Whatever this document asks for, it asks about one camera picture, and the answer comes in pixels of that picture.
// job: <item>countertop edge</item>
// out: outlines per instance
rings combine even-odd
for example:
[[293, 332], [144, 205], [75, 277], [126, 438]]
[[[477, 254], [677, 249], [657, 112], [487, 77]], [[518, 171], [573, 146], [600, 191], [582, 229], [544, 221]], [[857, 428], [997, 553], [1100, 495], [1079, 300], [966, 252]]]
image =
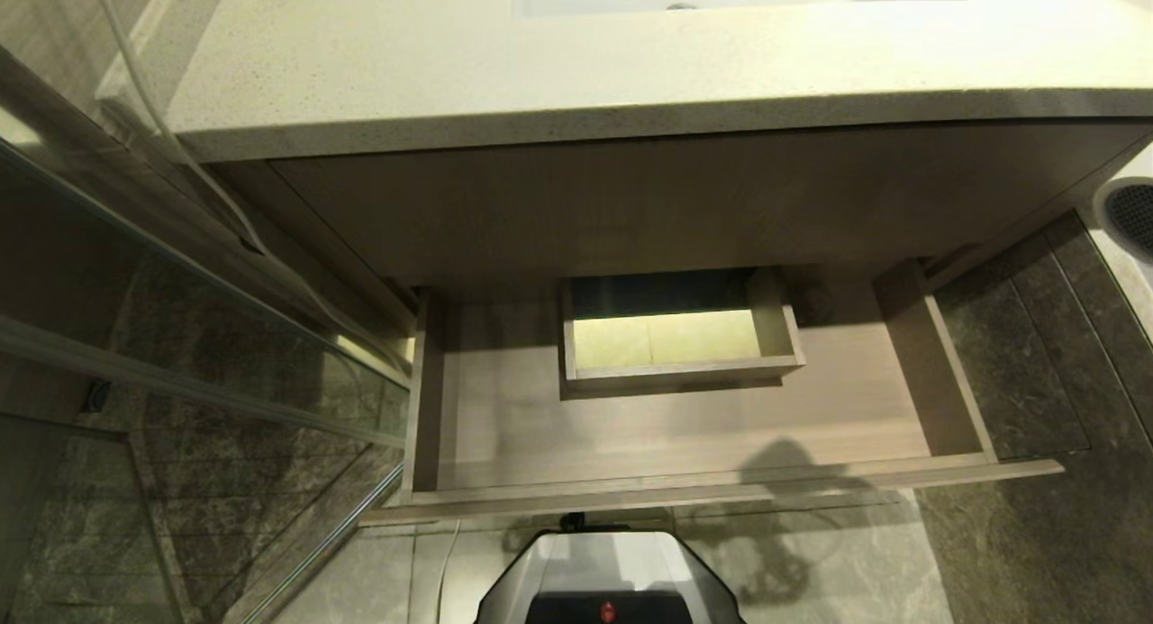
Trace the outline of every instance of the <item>countertop edge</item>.
[[173, 127], [205, 163], [964, 120], [1153, 118], [1153, 89], [886, 91], [277, 126]]

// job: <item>speckled quartz countertop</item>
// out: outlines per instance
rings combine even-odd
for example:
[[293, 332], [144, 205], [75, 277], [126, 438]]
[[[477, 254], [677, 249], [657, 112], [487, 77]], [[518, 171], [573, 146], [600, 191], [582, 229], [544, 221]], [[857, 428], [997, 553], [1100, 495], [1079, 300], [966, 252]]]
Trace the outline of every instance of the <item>speckled quartz countertop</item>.
[[1153, 116], [1153, 0], [518, 17], [220, 0], [167, 119], [208, 161], [951, 119]]

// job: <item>vanity cabinet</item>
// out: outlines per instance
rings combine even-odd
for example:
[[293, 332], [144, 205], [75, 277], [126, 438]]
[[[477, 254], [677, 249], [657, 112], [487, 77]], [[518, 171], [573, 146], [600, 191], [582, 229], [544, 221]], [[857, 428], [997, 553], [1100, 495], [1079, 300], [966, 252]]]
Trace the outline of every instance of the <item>vanity cabinet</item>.
[[[1067, 209], [1151, 131], [950, 122], [216, 168], [271, 168], [238, 191], [417, 290], [401, 505], [366, 519], [384, 524], [1060, 472], [997, 461], [925, 268]], [[676, 271], [745, 276], [746, 303], [574, 314], [574, 285]], [[582, 351], [590, 316], [626, 319], [581, 326]]]

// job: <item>wooden drawer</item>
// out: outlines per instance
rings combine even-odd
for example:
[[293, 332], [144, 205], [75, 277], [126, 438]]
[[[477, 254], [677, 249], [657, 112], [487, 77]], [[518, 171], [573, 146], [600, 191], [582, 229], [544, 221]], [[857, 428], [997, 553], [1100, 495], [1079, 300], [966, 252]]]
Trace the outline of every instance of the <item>wooden drawer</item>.
[[774, 269], [565, 280], [565, 397], [776, 381], [805, 364]]
[[776, 384], [567, 397], [563, 302], [419, 319], [400, 502], [362, 524], [763, 499], [1056, 473], [997, 464], [920, 269], [784, 271], [802, 367]]

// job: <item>shower enclosure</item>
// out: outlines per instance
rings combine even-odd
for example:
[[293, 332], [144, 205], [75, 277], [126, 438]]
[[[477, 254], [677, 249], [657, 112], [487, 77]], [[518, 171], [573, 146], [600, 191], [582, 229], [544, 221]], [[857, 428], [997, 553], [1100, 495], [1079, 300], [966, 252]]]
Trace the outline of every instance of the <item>shower enclosure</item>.
[[0, 77], [0, 622], [248, 621], [386, 496], [406, 378], [103, 203], [148, 191], [18, 76]]

